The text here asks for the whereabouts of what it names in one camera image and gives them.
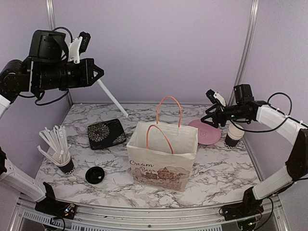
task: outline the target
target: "marble table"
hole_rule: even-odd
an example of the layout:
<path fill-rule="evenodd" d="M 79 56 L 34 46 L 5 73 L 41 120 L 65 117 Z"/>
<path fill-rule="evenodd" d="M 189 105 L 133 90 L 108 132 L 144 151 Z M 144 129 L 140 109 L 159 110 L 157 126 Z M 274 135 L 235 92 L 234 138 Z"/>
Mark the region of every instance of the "marble table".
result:
<path fill-rule="evenodd" d="M 75 173 L 67 176 L 44 159 L 36 177 L 53 187 L 57 199 L 112 207 L 182 208 L 240 201 L 247 188 L 259 183 L 243 142 L 233 150 L 227 149 L 224 146 L 227 128 L 223 128 L 219 142 L 198 146 L 192 175 L 184 192 L 133 184 L 126 144 L 138 121 L 155 121 L 157 104 L 124 104 L 123 107 L 129 113 L 128 118 L 113 104 L 72 106 L 63 125 L 67 129 Z M 182 107 L 184 125 L 201 118 L 206 109 L 204 105 Z M 92 150 L 87 136 L 88 125 L 114 118 L 121 121 L 128 140 L 104 150 Z M 160 121 L 176 124 L 178 119 L 177 105 L 162 105 Z M 101 166 L 106 173 L 104 180 L 96 185 L 85 180 L 86 171 L 93 166 Z"/>

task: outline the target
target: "paper cup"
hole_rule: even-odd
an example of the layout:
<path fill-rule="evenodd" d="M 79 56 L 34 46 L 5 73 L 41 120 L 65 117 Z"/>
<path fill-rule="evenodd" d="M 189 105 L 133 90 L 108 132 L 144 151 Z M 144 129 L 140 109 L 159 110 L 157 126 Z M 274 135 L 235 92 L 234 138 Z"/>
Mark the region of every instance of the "paper cup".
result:
<path fill-rule="evenodd" d="M 68 154 L 69 154 L 69 159 L 67 161 L 65 161 L 63 164 L 57 165 L 57 166 L 66 175 L 71 175 L 75 172 L 75 166 L 74 166 L 74 163 L 72 161 L 72 157 L 71 157 L 70 153 L 68 153 Z"/>
<path fill-rule="evenodd" d="M 228 133 L 225 139 L 225 146 L 228 149 L 233 149 L 245 133 L 244 131 L 239 130 L 236 126 L 234 126 L 233 124 L 230 124 L 228 128 Z"/>

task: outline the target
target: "purple wall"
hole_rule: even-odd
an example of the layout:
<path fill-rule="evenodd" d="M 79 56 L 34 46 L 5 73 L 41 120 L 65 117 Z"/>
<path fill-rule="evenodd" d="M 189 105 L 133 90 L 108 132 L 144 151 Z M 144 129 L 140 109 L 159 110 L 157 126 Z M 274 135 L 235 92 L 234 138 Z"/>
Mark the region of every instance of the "purple wall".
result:
<path fill-rule="evenodd" d="M 293 100 L 292 116 L 308 122 L 308 5 L 305 0 L 260 1 L 257 28 L 244 76 L 255 99 L 266 100 L 282 91 Z M 283 96 L 273 105 L 287 112 Z M 258 124 L 251 129 L 264 128 Z M 291 151 L 277 133 L 246 134 L 258 164 L 267 178 L 281 168 Z M 307 230 L 308 184 L 302 181 L 280 198 L 290 229 Z"/>
<path fill-rule="evenodd" d="M 103 82 L 120 102 L 208 103 L 205 92 L 230 96 L 240 64 L 251 1 L 55 0 L 58 26 L 91 42 L 83 57 L 105 70 Z M 73 101 L 109 102 L 94 85 Z"/>
<path fill-rule="evenodd" d="M 45 1 L 1 0 L 0 71 L 11 59 L 24 60 L 32 34 L 49 29 Z M 59 97 L 58 91 L 46 92 L 44 100 Z M 65 99 L 50 106 L 38 107 L 34 99 L 18 98 L 0 120 L 0 146 L 21 170 L 35 177 L 42 161 L 37 146 L 44 145 L 38 132 L 45 126 L 60 124 L 68 111 Z M 7 230 L 19 193 L 0 183 L 0 227 Z"/>

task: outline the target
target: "paper bag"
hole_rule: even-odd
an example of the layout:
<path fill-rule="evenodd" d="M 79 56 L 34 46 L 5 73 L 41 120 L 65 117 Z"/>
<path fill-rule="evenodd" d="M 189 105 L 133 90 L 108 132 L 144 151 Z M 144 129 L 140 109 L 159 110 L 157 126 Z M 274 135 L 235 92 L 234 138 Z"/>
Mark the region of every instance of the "paper bag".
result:
<path fill-rule="evenodd" d="M 134 183 L 184 191 L 196 157 L 198 129 L 180 125 L 179 103 L 178 125 L 158 123 L 160 105 L 156 122 L 138 122 L 127 144 Z"/>

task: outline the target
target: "bag handle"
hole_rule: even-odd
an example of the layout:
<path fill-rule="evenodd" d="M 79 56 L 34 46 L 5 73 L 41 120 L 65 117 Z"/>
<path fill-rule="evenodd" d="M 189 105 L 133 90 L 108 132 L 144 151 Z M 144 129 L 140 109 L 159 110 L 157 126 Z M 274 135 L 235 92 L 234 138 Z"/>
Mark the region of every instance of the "bag handle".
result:
<path fill-rule="evenodd" d="M 166 97 L 163 98 L 163 100 L 159 103 L 159 106 L 158 106 L 157 112 L 156 112 L 156 124 L 158 124 L 158 112 L 159 112 L 159 108 L 160 108 L 160 106 L 162 105 L 163 101 L 165 101 L 165 99 L 167 99 L 167 98 L 173 99 L 173 100 L 178 104 L 178 106 L 179 106 L 179 108 L 180 108 L 180 120 L 179 120 L 179 127 L 180 127 L 180 125 L 181 125 L 181 120 L 182 120 L 182 108 L 181 108 L 180 103 L 179 103 L 174 97 L 172 97 L 172 96 L 166 96 Z"/>
<path fill-rule="evenodd" d="M 150 133 L 150 129 L 151 129 L 152 127 L 157 128 L 157 129 L 160 130 L 160 132 L 164 135 L 166 141 L 167 141 L 168 144 L 169 144 L 171 153 L 173 154 L 173 149 L 172 149 L 172 146 L 171 146 L 170 141 L 168 140 L 167 136 L 165 136 L 165 134 L 163 133 L 163 131 L 162 131 L 158 126 L 156 126 L 156 125 L 151 125 L 151 126 L 149 126 L 149 128 L 148 128 L 148 131 L 147 131 L 147 133 L 146 133 L 146 149 L 149 149 L 149 133 Z"/>

